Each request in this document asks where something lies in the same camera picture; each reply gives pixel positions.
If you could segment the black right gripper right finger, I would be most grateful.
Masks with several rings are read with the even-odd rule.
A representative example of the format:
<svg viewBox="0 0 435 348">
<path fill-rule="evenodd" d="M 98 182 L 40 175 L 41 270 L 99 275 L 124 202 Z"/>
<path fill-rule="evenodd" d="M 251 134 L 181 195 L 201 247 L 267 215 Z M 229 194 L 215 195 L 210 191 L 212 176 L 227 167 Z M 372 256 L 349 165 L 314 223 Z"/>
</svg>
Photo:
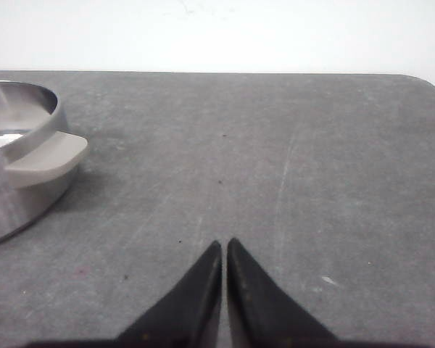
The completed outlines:
<svg viewBox="0 0 435 348">
<path fill-rule="evenodd" d="M 269 276 L 241 241 L 227 247 L 231 322 L 251 347 L 303 347 L 334 343 L 336 336 Z"/>
</svg>

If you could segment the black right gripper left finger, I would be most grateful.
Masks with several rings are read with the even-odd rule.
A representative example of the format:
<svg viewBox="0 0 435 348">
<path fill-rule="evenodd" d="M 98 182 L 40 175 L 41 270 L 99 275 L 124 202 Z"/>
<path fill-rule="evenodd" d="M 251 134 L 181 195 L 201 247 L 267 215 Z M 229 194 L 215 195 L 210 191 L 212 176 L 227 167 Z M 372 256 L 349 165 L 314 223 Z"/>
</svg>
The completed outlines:
<svg viewBox="0 0 435 348">
<path fill-rule="evenodd" d="M 126 347 L 215 347 L 222 264 L 222 247 L 213 241 L 182 279 L 116 341 Z"/>
</svg>

